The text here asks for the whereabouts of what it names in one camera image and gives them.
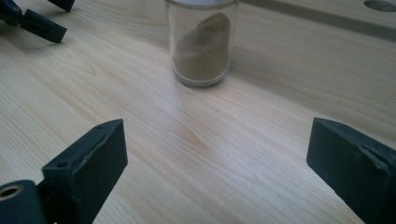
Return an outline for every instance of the light wood surface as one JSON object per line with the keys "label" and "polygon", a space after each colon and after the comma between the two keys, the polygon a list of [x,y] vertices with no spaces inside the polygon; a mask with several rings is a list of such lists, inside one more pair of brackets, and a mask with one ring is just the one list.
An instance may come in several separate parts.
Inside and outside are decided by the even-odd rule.
{"label": "light wood surface", "polygon": [[17,3],[68,31],[52,44],[0,24],[0,185],[38,183],[124,119],[129,165],[94,223],[362,223],[305,158],[313,117],[396,148],[396,13],[247,0],[229,75],[192,89],[170,65],[163,1]]}

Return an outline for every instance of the black plastic part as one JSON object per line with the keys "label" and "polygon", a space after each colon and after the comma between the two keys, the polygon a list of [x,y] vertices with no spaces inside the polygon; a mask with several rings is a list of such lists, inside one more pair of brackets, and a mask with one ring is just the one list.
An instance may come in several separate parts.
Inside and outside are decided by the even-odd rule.
{"label": "black plastic part", "polygon": [[20,180],[0,187],[0,223],[46,224],[33,181]]}
{"label": "black plastic part", "polygon": [[49,1],[55,6],[60,7],[68,12],[72,9],[72,6],[75,2],[74,0],[49,0]]}
{"label": "black plastic part", "polygon": [[61,43],[67,29],[27,9],[20,21],[21,28],[48,41]]}
{"label": "black plastic part", "polygon": [[45,165],[37,186],[0,186],[0,223],[92,223],[127,163],[122,119],[100,124]]}
{"label": "black plastic part", "polygon": [[396,151],[345,124],[314,119],[308,165],[365,223],[396,223]]}
{"label": "black plastic part", "polygon": [[17,26],[22,10],[12,0],[0,0],[0,20]]}
{"label": "black plastic part", "polygon": [[92,128],[43,167],[40,191],[51,189],[57,196],[72,199],[67,210],[46,208],[45,214],[62,213],[60,217],[66,218],[49,221],[92,223],[127,163],[122,120]]}

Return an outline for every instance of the jar lid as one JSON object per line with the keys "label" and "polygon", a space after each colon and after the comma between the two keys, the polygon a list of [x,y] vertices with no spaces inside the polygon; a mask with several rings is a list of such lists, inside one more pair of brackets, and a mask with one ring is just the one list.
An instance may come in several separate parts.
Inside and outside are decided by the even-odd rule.
{"label": "jar lid", "polygon": [[221,6],[238,0],[167,0],[170,3],[181,4],[190,7],[214,7]]}

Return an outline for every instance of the table hole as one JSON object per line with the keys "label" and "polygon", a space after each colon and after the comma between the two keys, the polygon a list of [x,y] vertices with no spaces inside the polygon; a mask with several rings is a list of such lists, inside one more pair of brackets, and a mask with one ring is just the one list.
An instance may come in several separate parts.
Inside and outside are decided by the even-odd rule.
{"label": "table hole", "polygon": [[364,5],[370,9],[374,9],[377,11],[396,12],[396,6],[394,6],[393,4],[391,4],[389,2],[385,2],[385,1],[370,0],[370,1],[365,1]]}

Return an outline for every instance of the beige powder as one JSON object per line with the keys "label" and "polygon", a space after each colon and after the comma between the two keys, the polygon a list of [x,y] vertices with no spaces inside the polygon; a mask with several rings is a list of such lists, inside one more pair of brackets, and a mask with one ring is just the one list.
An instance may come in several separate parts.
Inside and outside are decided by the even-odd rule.
{"label": "beige powder", "polygon": [[207,81],[218,77],[229,62],[230,20],[217,13],[200,21],[177,42],[174,68],[183,77]]}

